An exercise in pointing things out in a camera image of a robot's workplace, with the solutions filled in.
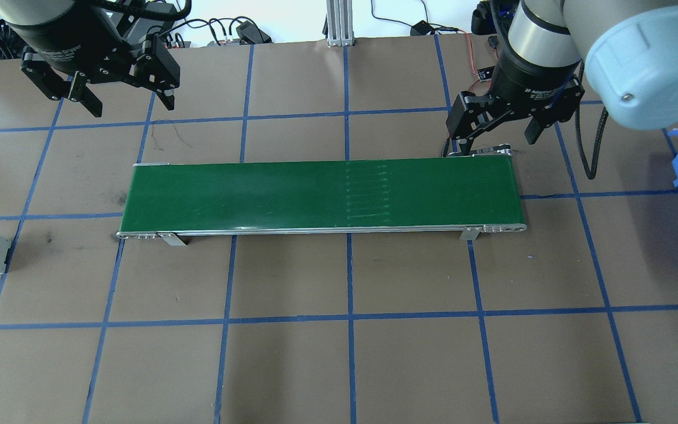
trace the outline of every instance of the brown work surface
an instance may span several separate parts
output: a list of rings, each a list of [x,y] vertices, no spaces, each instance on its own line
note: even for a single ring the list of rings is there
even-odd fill
[[[495,63],[473,44],[477,68]],[[610,121],[594,181],[572,123],[536,145],[527,121],[484,134],[476,148],[514,148],[529,228],[471,245],[120,242],[137,160],[435,157],[447,101],[476,80],[464,35],[360,38],[346,64],[325,41],[172,54],[175,111],[106,84],[98,119],[0,61],[0,234],[17,236],[0,422],[678,424],[678,192],[661,131]],[[582,105],[587,150],[601,108]]]

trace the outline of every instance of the robotic arm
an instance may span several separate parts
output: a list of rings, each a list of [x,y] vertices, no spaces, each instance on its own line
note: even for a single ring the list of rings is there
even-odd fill
[[[143,31],[142,39],[133,40],[118,32],[118,27],[129,30],[144,14],[154,21],[184,18],[190,13],[191,0],[175,13],[149,10],[158,6],[164,4],[145,0],[0,0],[0,16],[29,45],[22,54],[21,69],[33,84],[49,99],[80,102],[99,117],[102,102],[88,88],[89,83],[122,81],[146,88],[173,110],[180,66],[156,33]],[[103,8],[123,14],[118,25]],[[56,71],[72,79],[65,81]]]
[[[498,33],[503,43],[487,94],[463,91],[447,118],[463,155],[506,121],[531,118],[530,144],[568,121],[584,94],[574,75],[582,60],[620,124],[678,122],[678,0],[491,0],[474,12],[473,31]]]

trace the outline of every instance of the red wire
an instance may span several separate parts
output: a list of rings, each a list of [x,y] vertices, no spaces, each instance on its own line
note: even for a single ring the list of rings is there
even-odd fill
[[[462,32],[466,37],[467,37],[467,43],[470,46],[470,67],[473,69],[473,75],[478,75],[478,71],[476,71],[476,60],[474,60],[473,56],[473,39],[470,38],[470,35],[468,32],[460,29],[460,32]]]

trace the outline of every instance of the power adapter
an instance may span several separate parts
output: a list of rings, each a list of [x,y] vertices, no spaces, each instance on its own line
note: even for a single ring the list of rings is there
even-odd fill
[[[431,24],[428,24],[426,21],[420,21],[410,28],[410,35],[430,35],[435,31],[436,29]]]
[[[240,38],[241,45],[261,45],[274,42],[271,36],[261,31],[252,22],[243,22],[237,27],[237,36]]]

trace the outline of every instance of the green belt surface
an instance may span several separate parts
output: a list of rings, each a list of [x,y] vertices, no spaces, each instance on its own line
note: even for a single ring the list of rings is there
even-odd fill
[[[136,166],[119,236],[524,229],[511,156]]]

